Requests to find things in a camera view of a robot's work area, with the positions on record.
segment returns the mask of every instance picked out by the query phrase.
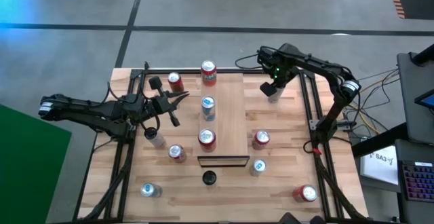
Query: computer keyboard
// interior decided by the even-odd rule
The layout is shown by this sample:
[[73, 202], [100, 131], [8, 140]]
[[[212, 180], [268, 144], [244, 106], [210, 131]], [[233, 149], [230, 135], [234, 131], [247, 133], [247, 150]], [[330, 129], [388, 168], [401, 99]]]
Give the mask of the computer keyboard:
[[401, 164], [408, 200], [434, 202], [433, 163], [408, 162]]

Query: green panel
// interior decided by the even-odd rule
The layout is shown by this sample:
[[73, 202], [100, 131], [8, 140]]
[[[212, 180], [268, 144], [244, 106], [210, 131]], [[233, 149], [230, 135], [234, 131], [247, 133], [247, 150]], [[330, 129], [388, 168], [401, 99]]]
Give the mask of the green panel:
[[2, 223], [45, 223], [71, 133], [0, 105]]

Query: aluminum can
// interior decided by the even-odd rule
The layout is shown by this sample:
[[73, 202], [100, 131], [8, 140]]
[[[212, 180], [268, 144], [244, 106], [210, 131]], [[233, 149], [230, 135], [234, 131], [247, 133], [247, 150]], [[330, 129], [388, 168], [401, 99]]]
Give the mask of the aluminum can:
[[147, 128], [144, 131], [144, 137], [146, 137], [146, 139], [148, 139], [148, 141], [156, 148], [164, 147], [165, 145], [165, 139], [163, 135], [155, 128]]
[[160, 186], [153, 183], [145, 183], [140, 191], [144, 197], [159, 198], [163, 193]]
[[216, 118], [216, 102], [211, 96], [202, 98], [202, 115], [207, 121], [212, 121]]
[[205, 86], [214, 86], [217, 82], [217, 67], [211, 60], [202, 62], [202, 82]]
[[270, 135], [268, 132], [260, 130], [253, 137], [252, 146], [255, 150], [261, 150], [265, 148], [267, 143], [270, 141]]
[[172, 92], [184, 91], [184, 84], [182, 83], [181, 76], [177, 72], [170, 73], [167, 80], [169, 81]]
[[265, 165], [264, 160], [255, 160], [252, 164], [252, 167], [250, 167], [250, 174], [252, 176], [259, 176], [265, 171], [266, 167], [267, 166]]
[[216, 149], [216, 134], [209, 129], [203, 129], [199, 133], [199, 144], [205, 152], [213, 152]]
[[297, 202], [313, 202], [317, 199], [317, 190], [311, 185], [303, 185], [292, 191], [292, 197]]
[[276, 88], [276, 93], [274, 93], [273, 95], [269, 96], [269, 103], [276, 103], [277, 101], [279, 101], [280, 96], [282, 96], [283, 91], [285, 90], [285, 88]]
[[183, 163], [187, 159], [187, 154], [181, 145], [172, 145], [169, 148], [169, 157], [176, 163]]

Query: wooden board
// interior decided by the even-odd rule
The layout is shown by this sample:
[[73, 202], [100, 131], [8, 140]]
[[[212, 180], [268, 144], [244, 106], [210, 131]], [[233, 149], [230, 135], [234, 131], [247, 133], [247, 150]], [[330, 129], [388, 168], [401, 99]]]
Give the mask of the wooden board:
[[201, 114], [199, 131], [213, 130], [217, 145], [213, 152], [203, 152], [199, 144], [194, 144], [193, 155], [247, 155], [243, 74], [219, 74], [216, 85], [202, 84], [201, 97], [204, 96], [212, 96], [216, 101], [216, 118], [208, 122]]
[[[115, 69], [112, 87], [116, 94], [125, 94], [130, 69]], [[161, 75], [163, 87], [169, 89], [167, 75]], [[291, 192], [303, 184], [317, 187], [317, 176], [313, 157], [302, 150], [309, 139], [306, 115], [299, 79], [291, 81], [276, 104], [267, 102], [259, 90], [266, 75], [244, 75], [243, 90], [246, 119], [246, 147], [251, 160], [246, 168], [201, 168], [194, 156], [198, 144], [201, 81], [198, 75], [183, 75], [184, 86], [190, 96], [180, 103], [176, 115], [181, 125], [174, 128], [169, 116], [161, 116], [161, 133], [168, 145], [181, 144], [187, 153], [183, 164], [173, 163], [166, 149], [155, 149], [138, 130], [133, 166], [125, 205], [124, 221], [167, 221], [167, 222], [216, 222], [278, 221], [284, 213], [290, 212], [300, 221], [309, 221], [315, 215], [322, 216], [321, 200], [311, 203], [296, 203]], [[333, 103], [327, 81], [317, 77], [317, 85], [324, 113]], [[147, 96], [155, 94], [145, 88]], [[146, 125], [155, 124], [147, 121]], [[252, 135], [257, 130], [267, 130], [271, 141], [266, 149], [252, 149]], [[337, 136], [348, 138], [344, 133]], [[97, 138], [97, 145], [107, 140], [105, 135]], [[93, 155], [85, 186], [79, 216], [85, 216], [98, 203], [108, 187], [115, 143], [100, 148]], [[338, 184], [349, 201], [361, 214], [367, 215], [355, 167], [351, 146], [348, 143], [331, 140], [334, 166]], [[248, 170], [254, 159], [261, 158], [267, 163], [267, 171], [259, 177], [252, 177]], [[201, 175], [206, 170], [217, 174], [217, 182], [206, 187]], [[158, 199], [144, 198], [140, 187], [145, 182], [162, 186], [163, 195]], [[334, 212], [331, 191], [328, 191], [330, 208]], [[116, 196], [113, 214], [117, 211]]]

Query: concrete floor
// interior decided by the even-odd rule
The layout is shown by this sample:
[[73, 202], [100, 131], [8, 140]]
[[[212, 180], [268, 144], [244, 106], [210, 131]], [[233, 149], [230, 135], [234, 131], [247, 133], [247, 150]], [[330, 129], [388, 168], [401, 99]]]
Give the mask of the concrete floor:
[[[134, 0], [0, 0], [0, 22], [126, 25]], [[434, 31], [434, 22], [402, 20], [392, 0], [142, 0], [135, 25], [268, 27], [365, 31]], [[0, 103], [38, 117], [43, 95], [100, 100], [124, 31], [0, 29]], [[198, 67], [205, 59], [233, 67], [261, 45], [282, 43], [349, 67], [356, 77], [393, 69], [396, 54], [420, 51], [432, 37], [133, 31], [123, 67]], [[366, 86], [379, 77], [362, 81]], [[399, 83], [391, 103], [369, 110], [387, 127], [404, 121]], [[385, 101], [380, 92], [367, 106]], [[47, 222], [72, 219], [95, 133], [57, 122], [73, 133]], [[371, 217], [397, 215], [394, 193], [363, 187]]]

